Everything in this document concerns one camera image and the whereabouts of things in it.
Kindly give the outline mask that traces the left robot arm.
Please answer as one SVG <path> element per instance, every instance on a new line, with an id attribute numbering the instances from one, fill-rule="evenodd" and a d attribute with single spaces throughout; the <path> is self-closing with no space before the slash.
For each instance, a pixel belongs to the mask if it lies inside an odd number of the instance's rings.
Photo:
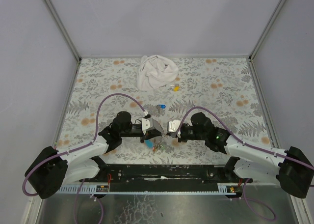
<path id="1" fill-rule="evenodd" d="M 49 198 L 63 185 L 95 178 L 102 166 L 96 162 L 96 157 L 119 147 L 123 138 L 139 138 L 141 143 L 154 147 L 162 135 L 162 126 L 149 114 L 139 123 L 132 123 L 130 113 L 119 112 L 87 144 L 81 143 L 69 150 L 57 150 L 51 146 L 44 148 L 25 172 L 23 193 L 32 195 L 26 191 L 26 183 L 29 183 L 35 190 L 34 196 Z"/>

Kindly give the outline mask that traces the blue keyring holder with rings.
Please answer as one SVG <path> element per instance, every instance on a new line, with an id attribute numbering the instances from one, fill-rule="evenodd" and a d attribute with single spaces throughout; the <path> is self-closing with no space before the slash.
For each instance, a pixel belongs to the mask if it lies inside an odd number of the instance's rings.
<path id="1" fill-rule="evenodd" d="M 162 138 L 164 136 L 164 130 L 160 123 L 154 119 L 150 123 L 150 128 L 146 130 L 144 135 L 144 143 L 153 152 L 156 152 L 162 143 Z"/>

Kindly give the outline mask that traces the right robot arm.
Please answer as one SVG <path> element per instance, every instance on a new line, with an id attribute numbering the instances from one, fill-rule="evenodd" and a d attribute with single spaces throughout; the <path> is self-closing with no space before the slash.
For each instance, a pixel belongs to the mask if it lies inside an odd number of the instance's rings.
<path id="1" fill-rule="evenodd" d="M 210 150 L 229 155 L 235 160 L 232 169 L 240 178 L 278 184 L 297 198 L 305 198 L 311 187 L 314 167 L 299 148 L 284 150 L 246 142 L 225 125 L 214 126 L 202 112 L 191 117 L 191 124 L 169 122 L 167 133 L 178 142 L 204 141 Z"/>

